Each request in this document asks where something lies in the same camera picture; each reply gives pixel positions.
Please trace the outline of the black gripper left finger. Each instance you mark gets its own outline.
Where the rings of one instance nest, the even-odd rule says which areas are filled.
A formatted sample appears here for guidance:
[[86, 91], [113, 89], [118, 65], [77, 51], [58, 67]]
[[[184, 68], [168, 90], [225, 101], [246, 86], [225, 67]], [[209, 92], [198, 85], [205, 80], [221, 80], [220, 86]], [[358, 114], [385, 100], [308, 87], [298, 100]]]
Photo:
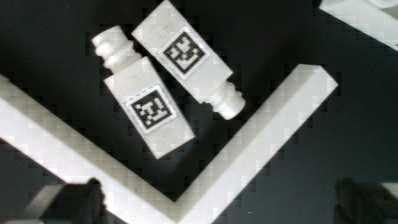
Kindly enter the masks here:
[[21, 215], [22, 224], [106, 224], [99, 181], [45, 185]]

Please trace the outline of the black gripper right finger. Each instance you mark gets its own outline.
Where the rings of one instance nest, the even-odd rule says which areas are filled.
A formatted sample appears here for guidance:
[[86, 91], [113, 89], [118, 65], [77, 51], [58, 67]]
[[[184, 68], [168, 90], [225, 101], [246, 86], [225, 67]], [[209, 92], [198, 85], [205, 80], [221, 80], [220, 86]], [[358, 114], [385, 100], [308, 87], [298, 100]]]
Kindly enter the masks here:
[[398, 224], [398, 183], [342, 178], [333, 190], [333, 224]]

